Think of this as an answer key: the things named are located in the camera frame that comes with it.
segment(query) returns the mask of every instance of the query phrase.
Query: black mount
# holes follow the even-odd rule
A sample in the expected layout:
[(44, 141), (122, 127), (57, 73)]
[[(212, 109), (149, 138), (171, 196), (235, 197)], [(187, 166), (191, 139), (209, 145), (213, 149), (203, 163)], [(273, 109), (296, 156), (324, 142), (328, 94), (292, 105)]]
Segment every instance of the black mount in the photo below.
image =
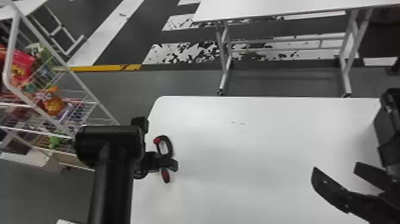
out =
[[(81, 162), (95, 169), (88, 224), (130, 223), (134, 179), (161, 171), (165, 183), (168, 170), (178, 171), (171, 141), (165, 135), (155, 139), (157, 152), (146, 152), (146, 118), (131, 120), (130, 126), (83, 126), (75, 137)], [(167, 154), (158, 144), (165, 142)]]
[(315, 191), (344, 213), (381, 224), (400, 223), (400, 184), (384, 170), (357, 162), (354, 174), (383, 192), (378, 196), (348, 191), (318, 168), (314, 168), (311, 184)]

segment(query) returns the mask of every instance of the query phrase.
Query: snack bag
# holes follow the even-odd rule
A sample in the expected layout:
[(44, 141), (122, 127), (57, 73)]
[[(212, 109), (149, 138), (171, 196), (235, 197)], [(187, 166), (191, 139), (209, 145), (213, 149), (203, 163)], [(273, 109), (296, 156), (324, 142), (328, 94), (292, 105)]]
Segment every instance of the snack bag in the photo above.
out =
[[(5, 58), (6, 53), (6, 47), (0, 45), (0, 58)], [(12, 59), (11, 84), (14, 86), (18, 86), (29, 79), (30, 75), (32, 74), (32, 65), (34, 62), (34, 57), (16, 49), (14, 51), (14, 58)]]
[(61, 97), (55, 94), (58, 90), (57, 86), (43, 89), (36, 93), (36, 97), (43, 103), (46, 113), (56, 116), (60, 111), (65, 108), (65, 103)]

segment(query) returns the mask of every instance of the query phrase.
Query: table leg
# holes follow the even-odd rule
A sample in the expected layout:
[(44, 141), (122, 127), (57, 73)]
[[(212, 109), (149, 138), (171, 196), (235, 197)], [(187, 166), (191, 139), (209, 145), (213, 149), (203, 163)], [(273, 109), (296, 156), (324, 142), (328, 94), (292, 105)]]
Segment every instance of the table leg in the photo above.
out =
[[(349, 24), (346, 29), (346, 35), (343, 40), (342, 47), (339, 52), (339, 63), (340, 63), (340, 73), (342, 75), (342, 82), (343, 82), (343, 88), (344, 88), (344, 93), (342, 97), (350, 97), (352, 94), (352, 89), (351, 89), (351, 84), (350, 84), (350, 70), (354, 62), (355, 54), (358, 52), (358, 48), (361, 45), (361, 41), (363, 40), (365, 31), (367, 31), (370, 18), (372, 15), (373, 9), (369, 8), (365, 10), (364, 17), (362, 19), (362, 22), (360, 24), (360, 28), (358, 28), (357, 25), (357, 15), (359, 13), (359, 10), (352, 10), (350, 19), (349, 19)], [(344, 57), (344, 52), (345, 48), (347, 47), (350, 34), (353, 36), (353, 46), (350, 50), (349, 58), (346, 62), (345, 57)]]
[(215, 28), (223, 72), (217, 94), (222, 96), (224, 95), (226, 82), (229, 76), (230, 63), (232, 62), (232, 43), (230, 41), (228, 24), (226, 21), (223, 22), (223, 26), (221, 26), (220, 22), (216, 22)]

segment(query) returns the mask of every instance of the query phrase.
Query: black cylinder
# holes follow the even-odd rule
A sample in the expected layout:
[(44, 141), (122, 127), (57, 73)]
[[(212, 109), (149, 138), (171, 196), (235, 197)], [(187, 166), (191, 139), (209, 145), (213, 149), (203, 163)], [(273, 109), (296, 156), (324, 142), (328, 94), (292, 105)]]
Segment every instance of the black cylinder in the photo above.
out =
[(129, 224), (133, 174), (127, 148), (109, 142), (99, 152), (88, 224)]

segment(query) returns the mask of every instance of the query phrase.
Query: metal table frame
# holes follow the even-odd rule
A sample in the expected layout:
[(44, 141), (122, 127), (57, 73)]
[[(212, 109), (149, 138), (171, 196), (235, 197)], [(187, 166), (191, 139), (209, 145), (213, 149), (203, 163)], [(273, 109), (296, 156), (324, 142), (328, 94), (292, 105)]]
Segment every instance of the metal table frame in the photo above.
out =
[[(357, 24), (357, 17), (360, 13), (359, 9), (351, 10), (351, 15), (349, 18), (348, 26), (346, 29), (346, 33), (344, 37), (335, 37), (335, 38), (290, 38), (285, 40), (274, 40), (274, 39), (257, 39), (257, 40), (244, 40), (244, 41), (231, 41), (229, 35), (229, 26), (227, 21), (215, 21), (216, 27), (216, 36), (217, 36), (217, 43), (218, 48), (220, 50), (220, 57), (221, 57), (221, 65), (222, 65), (222, 78), (220, 82), (220, 86), (218, 88), (217, 94), (224, 95), (224, 91), (226, 88), (226, 83), (229, 78), (229, 73), (232, 65), (233, 53), (234, 52), (252, 52), (252, 51), (278, 51), (277, 49), (250, 49), (250, 43), (273, 43), (273, 42), (293, 42), (293, 41), (320, 41), (318, 47), (316, 48), (292, 48), (292, 49), (285, 49), (285, 51), (301, 51), (301, 50), (310, 50), (310, 49), (340, 49), (338, 59), (340, 64), (340, 74), (342, 77), (342, 84), (344, 93), (341, 97), (350, 97), (352, 94), (351, 83), (349, 78), (349, 73), (351, 67), (354, 63), (354, 58), (356, 53), (358, 52), (358, 48), (360, 47), (361, 41), (363, 40), (365, 31), (368, 28), (370, 18), (373, 12), (373, 8), (367, 8), (364, 11), (364, 16), (362, 21), (360, 21), (360, 26)], [(349, 43), (349, 39), (354, 39), (354, 44), (350, 50), (350, 55), (348, 60), (345, 60), (344, 52)], [(325, 40), (343, 40), (343, 44), (341, 47), (323, 47), (322, 42)], [(237, 43), (244, 43), (246, 44), (246, 49), (232, 49), (232, 44)]]

